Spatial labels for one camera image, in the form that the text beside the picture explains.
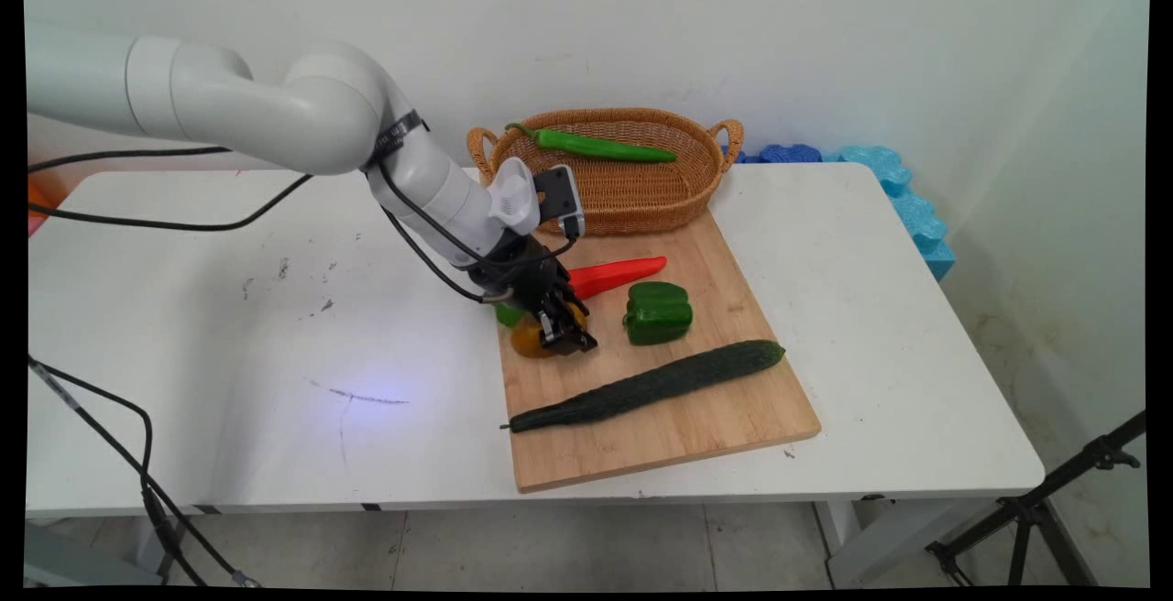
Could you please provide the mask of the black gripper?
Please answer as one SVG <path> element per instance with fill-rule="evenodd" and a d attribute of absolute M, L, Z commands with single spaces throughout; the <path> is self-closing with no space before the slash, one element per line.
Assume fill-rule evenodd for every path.
<path fill-rule="evenodd" d="M 483 262 L 470 263 L 465 272 L 487 300 L 536 311 L 542 350 L 575 354 L 597 346 L 589 309 L 570 298 L 569 272 L 533 235 L 503 235 Z"/>

